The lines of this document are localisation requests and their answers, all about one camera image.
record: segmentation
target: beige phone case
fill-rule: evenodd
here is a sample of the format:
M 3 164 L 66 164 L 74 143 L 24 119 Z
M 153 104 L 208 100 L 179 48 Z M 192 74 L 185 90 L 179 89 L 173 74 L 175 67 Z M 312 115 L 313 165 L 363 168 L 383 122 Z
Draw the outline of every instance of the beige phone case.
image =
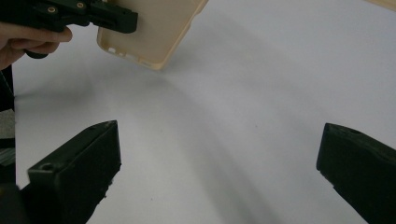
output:
M 139 14 L 137 29 L 121 34 L 99 29 L 97 42 L 105 51 L 151 69 L 165 67 L 195 15 L 208 0 L 109 0 Z

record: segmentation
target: translucent phone case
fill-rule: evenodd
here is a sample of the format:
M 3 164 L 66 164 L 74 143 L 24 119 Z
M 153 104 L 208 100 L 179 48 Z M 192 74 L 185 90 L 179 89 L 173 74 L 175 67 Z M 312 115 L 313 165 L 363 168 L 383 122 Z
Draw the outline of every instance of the translucent phone case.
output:
M 121 34 L 100 28 L 98 45 L 129 61 L 160 70 L 166 66 L 191 21 L 208 0 L 111 0 L 139 14 L 137 30 Z

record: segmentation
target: white surface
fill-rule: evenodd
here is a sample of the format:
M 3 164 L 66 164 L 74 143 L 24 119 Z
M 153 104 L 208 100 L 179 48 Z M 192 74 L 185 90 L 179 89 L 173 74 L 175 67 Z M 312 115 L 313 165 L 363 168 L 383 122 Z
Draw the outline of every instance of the white surface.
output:
M 212 0 L 163 72 L 72 27 L 14 65 L 18 183 L 117 119 L 123 164 L 89 223 L 365 223 L 316 160 L 325 122 L 396 147 L 395 24 L 361 0 Z

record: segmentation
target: hand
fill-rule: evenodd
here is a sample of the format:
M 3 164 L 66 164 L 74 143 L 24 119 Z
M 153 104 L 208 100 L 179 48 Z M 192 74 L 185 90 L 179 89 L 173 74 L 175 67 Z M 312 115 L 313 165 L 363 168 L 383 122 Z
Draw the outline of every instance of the hand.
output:
M 35 53 L 54 52 L 61 42 L 69 42 L 72 32 L 65 27 L 61 33 L 0 22 L 0 70 L 15 63 L 24 49 Z

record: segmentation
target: phone case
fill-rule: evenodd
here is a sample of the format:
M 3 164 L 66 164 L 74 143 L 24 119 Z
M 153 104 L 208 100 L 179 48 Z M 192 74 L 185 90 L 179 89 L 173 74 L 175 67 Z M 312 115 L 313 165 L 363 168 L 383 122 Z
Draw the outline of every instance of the phone case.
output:
M 154 70 L 163 69 L 195 15 L 208 0 L 111 0 L 139 14 L 137 29 L 121 34 L 99 28 L 97 42 L 104 51 Z

